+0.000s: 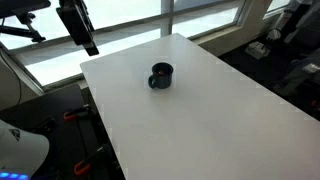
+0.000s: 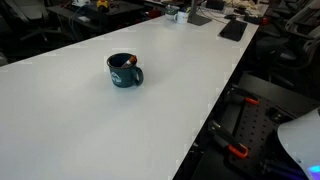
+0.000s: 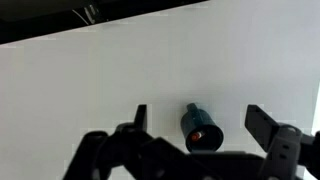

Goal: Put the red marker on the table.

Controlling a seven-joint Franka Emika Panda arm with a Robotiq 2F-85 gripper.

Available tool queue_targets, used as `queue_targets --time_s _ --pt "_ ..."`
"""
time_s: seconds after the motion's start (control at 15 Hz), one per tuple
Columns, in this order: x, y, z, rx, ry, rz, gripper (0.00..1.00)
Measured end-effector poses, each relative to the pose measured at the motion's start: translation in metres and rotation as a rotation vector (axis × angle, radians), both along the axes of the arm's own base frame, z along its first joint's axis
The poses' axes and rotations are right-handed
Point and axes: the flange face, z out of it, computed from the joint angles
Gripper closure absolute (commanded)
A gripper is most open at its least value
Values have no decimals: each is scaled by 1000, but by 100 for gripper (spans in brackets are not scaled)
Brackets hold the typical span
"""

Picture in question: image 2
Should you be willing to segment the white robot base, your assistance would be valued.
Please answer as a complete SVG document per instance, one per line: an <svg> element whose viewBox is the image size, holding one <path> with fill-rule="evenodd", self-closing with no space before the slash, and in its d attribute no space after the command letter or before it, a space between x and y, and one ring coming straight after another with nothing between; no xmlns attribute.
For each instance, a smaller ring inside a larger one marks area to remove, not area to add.
<svg viewBox="0 0 320 180"><path fill-rule="evenodd" d="M277 129L280 144L309 180L320 180L320 108Z"/></svg>

